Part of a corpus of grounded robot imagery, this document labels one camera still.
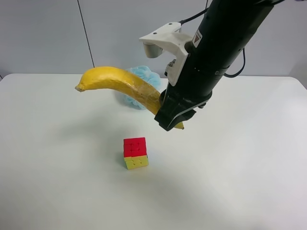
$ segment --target rubik's cube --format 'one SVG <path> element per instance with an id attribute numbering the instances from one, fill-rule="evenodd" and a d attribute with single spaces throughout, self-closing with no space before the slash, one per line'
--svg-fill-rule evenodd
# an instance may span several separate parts
<path id="1" fill-rule="evenodd" d="M 124 159 L 127 169 L 148 165 L 145 138 L 124 139 Z"/>

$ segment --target sticker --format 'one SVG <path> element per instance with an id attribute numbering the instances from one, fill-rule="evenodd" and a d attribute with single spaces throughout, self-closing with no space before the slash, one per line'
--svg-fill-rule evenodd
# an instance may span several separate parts
<path id="1" fill-rule="evenodd" d="M 202 35 L 199 30 L 197 30 L 196 34 L 193 37 L 192 43 L 197 48 L 198 44 L 201 42 Z"/>

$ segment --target blue bath sponge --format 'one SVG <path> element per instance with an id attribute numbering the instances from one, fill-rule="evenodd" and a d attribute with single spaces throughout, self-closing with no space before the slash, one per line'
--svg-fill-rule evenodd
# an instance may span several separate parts
<path id="1" fill-rule="evenodd" d="M 151 72 L 148 66 L 137 66 L 134 68 L 129 68 L 127 69 L 127 71 L 134 73 L 135 75 L 142 78 L 145 82 L 151 84 L 157 90 L 159 90 L 161 85 L 160 75 L 155 72 Z M 127 95 L 125 95 L 124 99 L 127 104 L 130 104 L 133 107 L 137 107 L 139 109 L 146 109 L 145 106 L 143 106 L 141 103 L 139 103 L 138 101 L 134 100 L 133 98 Z"/>

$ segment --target white plastic bracket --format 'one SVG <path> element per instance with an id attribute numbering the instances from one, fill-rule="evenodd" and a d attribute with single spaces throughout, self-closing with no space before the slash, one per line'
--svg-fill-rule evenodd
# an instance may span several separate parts
<path id="1" fill-rule="evenodd" d="M 139 38 L 143 42 L 144 50 L 148 58 L 156 58 L 164 50 L 176 56 L 175 63 L 167 71 L 167 78 L 172 86 L 176 85 L 189 55 L 184 46 L 187 42 L 192 41 L 191 36 L 180 32 L 180 23 L 167 23 L 152 33 Z"/>

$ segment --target yellow banana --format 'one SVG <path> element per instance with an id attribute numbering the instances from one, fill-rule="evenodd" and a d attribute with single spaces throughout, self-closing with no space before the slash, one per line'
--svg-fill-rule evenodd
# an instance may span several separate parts
<path id="1" fill-rule="evenodd" d="M 160 109 L 160 93 L 137 75 L 115 67 L 96 67 L 86 71 L 76 90 L 112 89 L 134 98 L 154 115 Z M 184 129 L 182 122 L 175 128 Z"/>

